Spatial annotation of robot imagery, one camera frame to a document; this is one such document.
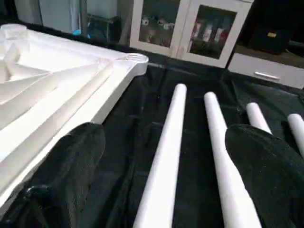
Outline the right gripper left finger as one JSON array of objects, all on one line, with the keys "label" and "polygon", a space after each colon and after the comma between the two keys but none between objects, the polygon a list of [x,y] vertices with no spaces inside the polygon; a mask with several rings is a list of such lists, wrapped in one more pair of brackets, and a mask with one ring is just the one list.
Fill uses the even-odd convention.
[{"label": "right gripper left finger", "polygon": [[2,228],[75,228],[105,150],[101,124],[63,136],[0,208]]}]

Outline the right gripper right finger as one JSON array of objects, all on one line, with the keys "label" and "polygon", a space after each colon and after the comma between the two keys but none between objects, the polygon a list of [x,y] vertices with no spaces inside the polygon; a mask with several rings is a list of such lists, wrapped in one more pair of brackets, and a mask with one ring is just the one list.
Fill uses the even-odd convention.
[{"label": "right gripper right finger", "polygon": [[225,133],[227,152],[264,228],[304,226],[304,160],[284,140],[246,124]]}]

